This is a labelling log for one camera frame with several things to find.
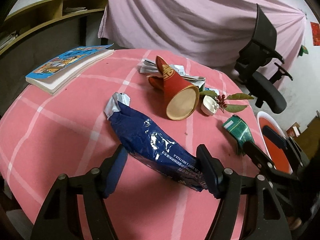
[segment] round table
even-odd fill
[[[205,76],[206,87],[216,88],[220,94],[241,92],[224,73],[168,51],[146,49],[115,51],[55,96],[29,85],[0,121],[0,171],[33,223],[59,174],[82,175],[99,167],[116,150],[119,140],[103,110],[117,91],[125,92],[131,98],[130,107],[153,119],[192,155],[199,144],[205,144],[224,167],[246,176],[258,173],[247,156],[236,155],[236,140],[222,128],[231,113],[218,110],[214,116],[205,116],[199,104],[185,120],[172,121],[165,116],[162,92],[153,89],[146,75],[138,72],[143,58],[155,59],[156,55],[168,64],[183,65],[190,75]],[[264,151],[251,107],[237,114]],[[244,196],[234,239],[241,231],[243,200]],[[200,193],[173,182],[131,156],[115,192],[105,200],[120,240],[204,239],[218,203],[207,190]],[[84,207],[79,206],[84,238],[90,239]]]

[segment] pink curtain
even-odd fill
[[[277,30],[276,50],[288,70],[306,19],[279,0],[109,0],[98,36],[126,48],[167,49],[228,73],[252,36],[256,3]],[[276,70],[270,63],[259,71],[270,78]]]

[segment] berry cluster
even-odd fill
[[[221,107],[221,108],[226,108],[227,105],[226,103],[224,102],[224,99],[226,98],[226,95],[222,95],[222,96],[218,96],[218,105]]]

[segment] blue book cover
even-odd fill
[[[111,46],[112,44],[106,46],[77,47],[49,60],[29,73],[26,77],[34,79],[48,78],[75,62]]]

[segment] pink cloth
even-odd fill
[[[288,70],[306,19],[279,0],[109,0],[98,36],[126,48],[167,49],[229,73],[252,36],[256,3],[277,30],[276,50]],[[270,78],[276,70],[272,62],[260,71]]]
[[[165,117],[163,94],[139,74],[142,58],[162,56],[169,64],[183,65],[186,73],[206,76],[207,87],[226,95],[240,89],[225,74],[168,51],[117,50],[50,96],[29,85],[0,121],[0,171],[32,222],[57,176],[82,175],[111,156],[119,145],[103,110],[116,91],[131,97],[130,106],[152,118],[192,155],[204,143],[225,167],[255,176],[251,160],[236,155],[236,141],[222,128],[232,114],[220,110],[208,117],[201,110],[182,121]],[[238,115],[248,124],[256,144],[264,149],[257,121],[247,107]],[[119,239],[204,239],[218,200],[153,171],[129,156],[115,192],[105,201]],[[90,239],[80,204],[84,238]],[[241,231],[241,203],[234,236]]]

